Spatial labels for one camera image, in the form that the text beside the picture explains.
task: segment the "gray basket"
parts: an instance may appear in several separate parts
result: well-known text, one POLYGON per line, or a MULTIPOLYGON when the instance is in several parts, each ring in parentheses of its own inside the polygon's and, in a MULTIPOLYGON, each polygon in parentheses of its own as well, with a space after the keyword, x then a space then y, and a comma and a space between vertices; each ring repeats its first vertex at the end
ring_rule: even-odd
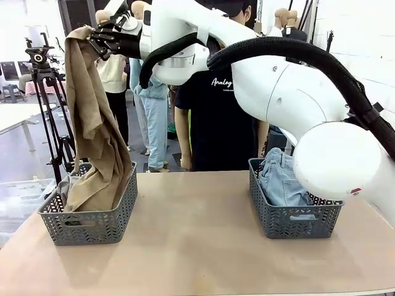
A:
POLYGON ((309 194, 314 205, 277 207, 271 205, 258 181, 263 158, 249 162, 249 190, 265 235, 269 239, 319 239, 331 237, 343 201, 325 200, 309 194), (311 215, 314 220, 292 220, 292 216, 311 215))
MULTIPOLYGON (((80 165, 81 176, 91 168, 90 163, 80 165)), ((114 244, 120 242, 129 222, 131 211, 138 195, 136 163, 128 186, 116 208, 104 212, 73 212, 63 213, 64 204, 56 192, 39 208, 49 235, 55 245, 93 245, 114 244)))

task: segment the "white wall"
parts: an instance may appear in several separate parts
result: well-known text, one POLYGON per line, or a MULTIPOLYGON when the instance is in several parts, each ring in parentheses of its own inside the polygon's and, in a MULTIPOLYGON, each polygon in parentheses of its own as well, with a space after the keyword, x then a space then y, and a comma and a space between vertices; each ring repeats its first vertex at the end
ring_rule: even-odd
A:
MULTIPOLYGON (((44 25, 48 29, 49 45, 57 47, 55 37, 64 44, 64 31, 57 0, 0 0, 0 61, 29 60, 25 53, 27 26, 44 25)), ((60 55, 55 49, 50 54, 60 55)), ((0 76, 0 86, 6 83, 0 76)))
POLYGON ((395 0, 320 0, 314 44, 331 53, 366 87, 372 102, 395 112, 395 0))

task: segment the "mannequin head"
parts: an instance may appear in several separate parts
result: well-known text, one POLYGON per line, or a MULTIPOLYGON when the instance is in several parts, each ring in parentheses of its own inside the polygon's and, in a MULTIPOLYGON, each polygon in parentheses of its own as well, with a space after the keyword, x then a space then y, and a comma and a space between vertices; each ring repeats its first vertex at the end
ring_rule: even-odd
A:
POLYGON ((288 27, 295 27, 296 21, 297 21, 297 11, 291 10, 288 15, 287 26, 288 27))
POLYGON ((131 4, 130 10, 135 15, 135 19, 143 19, 145 5, 148 5, 148 3, 144 1, 135 1, 131 4))
POLYGON ((105 10, 98 10, 96 11, 96 23, 104 23, 110 20, 110 14, 105 10))
POLYGON ((287 8, 277 9, 275 12, 276 22, 281 22, 281 27, 285 27, 288 23, 289 10, 287 8))

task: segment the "chair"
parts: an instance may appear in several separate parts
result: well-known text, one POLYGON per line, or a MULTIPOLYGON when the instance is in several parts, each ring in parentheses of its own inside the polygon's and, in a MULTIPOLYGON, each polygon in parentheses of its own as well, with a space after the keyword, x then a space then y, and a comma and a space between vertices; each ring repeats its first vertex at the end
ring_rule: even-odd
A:
POLYGON ((17 103, 17 97, 15 96, 14 89, 16 89, 16 90, 18 91, 18 92, 17 92, 17 96, 20 96, 18 99, 23 99, 23 101, 26 102, 25 98, 24 98, 24 97, 22 96, 22 94, 20 93, 18 86, 15 85, 15 84, 5 85, 5 86, 2 87, 2 92, 3 92, 4 100, 5 100, 5 101, 7 100, 6 91, 8 91, 8 93, 9 93, 9 100, 11 100, 11 102, 12 102, 13 104, 14 104, 14 103, 17 103))

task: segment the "beige cloth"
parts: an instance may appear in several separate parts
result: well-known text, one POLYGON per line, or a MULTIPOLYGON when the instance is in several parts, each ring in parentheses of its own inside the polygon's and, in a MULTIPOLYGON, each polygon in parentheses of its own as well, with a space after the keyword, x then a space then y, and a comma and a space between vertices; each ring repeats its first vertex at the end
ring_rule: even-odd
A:
POLYGON ((81 158, 92 169, 72 187, 65 212, 110 210, 117 206, 131 175, 131 159, 94 66, 98 58, 86 38, 91 27, 78 28, 66 39, 67 103, 76 144, 76 170, 81 158))

